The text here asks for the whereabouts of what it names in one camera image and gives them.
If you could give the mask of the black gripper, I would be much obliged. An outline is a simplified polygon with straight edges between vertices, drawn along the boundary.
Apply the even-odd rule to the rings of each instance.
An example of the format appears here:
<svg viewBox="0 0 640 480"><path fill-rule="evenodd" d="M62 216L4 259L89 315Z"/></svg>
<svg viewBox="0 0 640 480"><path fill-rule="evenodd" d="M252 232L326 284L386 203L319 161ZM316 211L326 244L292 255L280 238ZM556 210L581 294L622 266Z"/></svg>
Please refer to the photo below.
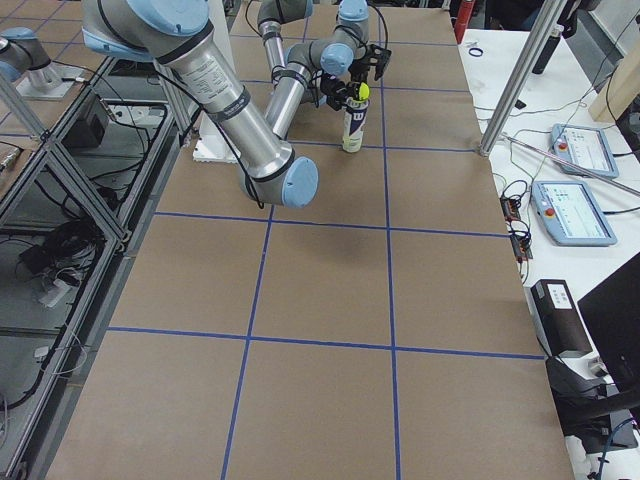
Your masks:
<svg viewBox="0 0 640 480"><path fill-rule="evenodd" d="M362 99L362 79L360 75L351 76L349 87L339 77L323 73L320 78L320 91L326 97L326 104L333 110L340 111L347 103L347 99Z"/></svg>
<svg viewBox="0 0 640 480"><path fill-rule="evenodd" d="M352 82L368 83L369 71L374 69L374 80L379 81L391 60L392 51L375 44L369 44L364 55L355 59L349 67Z"/></svg>

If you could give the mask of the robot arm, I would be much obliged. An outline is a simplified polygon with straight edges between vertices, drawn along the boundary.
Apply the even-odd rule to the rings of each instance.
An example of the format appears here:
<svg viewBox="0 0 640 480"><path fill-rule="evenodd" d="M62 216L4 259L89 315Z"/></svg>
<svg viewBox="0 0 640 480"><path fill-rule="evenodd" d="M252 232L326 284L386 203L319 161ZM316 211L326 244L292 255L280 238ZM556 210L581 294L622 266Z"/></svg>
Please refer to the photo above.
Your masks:
<svg viewBox="0 0 640 480"><path fill-rule="evenodd" d="M282 47L283 25L313 13L310 1L265 1L257 15L275 90L267 110L252 102L214 41L205 1L85 1L84 42L119 59L170 69L185 91L236 147L241 184L263 204L303 208L315 197L319 172L286 141L306 92L318 87L335 110L352 113L368 100L368 73L380 79L391 58L369 40L369 5L343 1L332 34Z"/></svg>
<svg viewBox="0 0 640 480"><path fill-rule="evenodd" d="M264 1L260 6L258 31L275 85L267 108L270 119L296 112L317 71L341 76L354 60L358 46L345 28L353 26L355 21L343 10L338 11L331 36L284 50L282 26L306 19L312 13L311 1Z"/></svg>

